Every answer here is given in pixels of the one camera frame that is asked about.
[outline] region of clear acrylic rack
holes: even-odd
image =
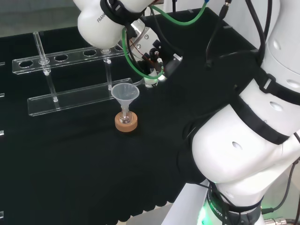
[[[39,55],[13,60],[13,73],[17,75],[43,71],[47,80],[50,94],[38,97],[31,97],[27,100],[28,114],[38,116],[42,114],[66,110],[82,105],[89,105],[113,99],[111,89],[118,83],[132,83],[131,78],[112,81],[111,58],[123,56],[123,49],[116,45],[110,49],[97,49],[95,47],[74,49],[65,52],[45,54],[38,32],[33,33]],[[64,92],[56,92],[51,78],[51,69],[70,66],[78,63],[85,63],[95,60],[103,60],[107,82],[89,87],[83,87]]]

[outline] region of black tablecloth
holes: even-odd
[[[176,17],[195,17],[188,11]],[[256,67],[250,55],[218,60],[204,68],[204,52],[217,16],[209,9],[189,27],[158,16],[165,36],[184,50],[179,69],[153,89],[140,87],[131,105],[139,118],[132,134],[118,132],[115,100],[31,117],[27,98],[48,94],[42,72],[12,73],[13,59],[37,55],[32,34],[0,38],[0,211],[7,225],[110,225],[174,202],[185,184],[176,154],[185,148],[184,126],[226,102],[235,85],[245,87]],[[147,25],[154,26],[148,17]],[[45,31],[46,53],[87,47],[76,27]],[[222,29],[214,54],[253,47],[233,29]],[[140,80],[124,57],[112,60],[112,79]],[[52,70],[57,91],[105,82],[102,61]]]

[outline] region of glass tube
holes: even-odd
[[[112,90],[112,73],[111,73],[112,61],[110,59],[104,59],[104,63],[105,63],[108,90]]]
[[[44,68],[43,72],[46,76],[46,80],[47,80],[49,90],[50,90],[52,98],[53,98],[53,102],[57,103],[58,98],[57,98],[55,87],[54,87],[54,84],[52,82],[52,78],[51,78],[51,75],[50,75],[51,69],[47,68],[47,64],[49,64],[49,59],[46,58],[46,56],[45,56],[45,52],[44,52],[44,49],[43,49],[41,38],[40,38],[38,32],[34,32],[33,37],[34,37],[34,40],[35,40],[35,43],[36,43],[36,46],[37,46],[38,54],[41,58],[41,60],[39,61],[39,64],[41,64]]]

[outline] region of funnel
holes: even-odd
[[[112,88],[112,96],[118,100],[122,112],[115,117],[116,128],[122,132],[130,132],[137,127],[137,115],[129,111],[129,105],[140,94],[139,89],[130,83],[119,83]]]

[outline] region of green tube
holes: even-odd
[[[178,20],[175,20],[174,18],[172,18],[171,16],[169,16],[167,13],[165,13],[163,10],[157,8],[156,6],[150,6],[150,8],[158,11],[161,15],[163,15],[165,18],[167,18],[169,21],[173,22],[174,24],[177,24],[179,26],[188,26],[188,25],[191,25],[193,23],[195,23],[203,14],[205,8],[206,8],[206,2],[204,2],[200,12],[198,13],[198,15],[192,19],[191,21],[188,21],[188,22],[180,22]]]
[[[157,76],[149,76],[149,75],[146,75],[146,74],[143,74],[141,73],[137,68],[135,68],[135,66],[132,64],[132,62],[130,61],[130,58],[128,56],[128,53],[126,51],[126,44],[125,44],[125,33],[126,33],[126,30],[125,28],[123,29],[122,31],[122,48],[123,48],[123,52],[124,52],[124,55],[125,55],[125,58],[128,62],[128,64],[131,66],[131,68],[140,76],[144,77],[144,78],[148,78],[148,79],[152,79],[152,80],[155,80],[155,79],[158,79],[163,73],[164,73],[164,67],[161,67],[161,71],[160,73],[157,75]]]

